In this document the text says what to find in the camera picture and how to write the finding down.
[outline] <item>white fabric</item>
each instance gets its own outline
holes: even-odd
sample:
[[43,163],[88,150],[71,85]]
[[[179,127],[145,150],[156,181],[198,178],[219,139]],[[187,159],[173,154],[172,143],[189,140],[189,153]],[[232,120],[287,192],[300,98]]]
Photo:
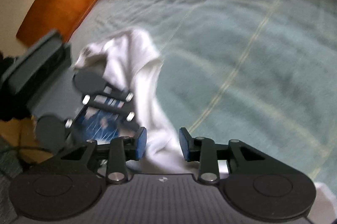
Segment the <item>white fabric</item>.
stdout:
[[[144,173],[197,173],[195,163],[182,155],[177,133],[156,99],[156,87],[162,60],[148,32],[128,28],[114,33],[101,43],[92,43],[80,53],[75,68],[106,59],[103,77],[119,89],[134,92],[135,113],[140,126],[147,128],[144,158],[129,166]],[[219,162],[224,177],[225,162]],[[323,183],[316,183],[317,198],[309,218],[314,224],[331,224],[337,218],[336,197]]]

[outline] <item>bed sheet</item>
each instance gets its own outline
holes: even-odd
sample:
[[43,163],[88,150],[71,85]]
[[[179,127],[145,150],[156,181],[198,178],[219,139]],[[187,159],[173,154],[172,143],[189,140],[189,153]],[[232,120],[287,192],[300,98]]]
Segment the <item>bed sheet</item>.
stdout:
[[240,139],[337,193],[337,0],[99,0],[70,39],[140,26],[178,129]]

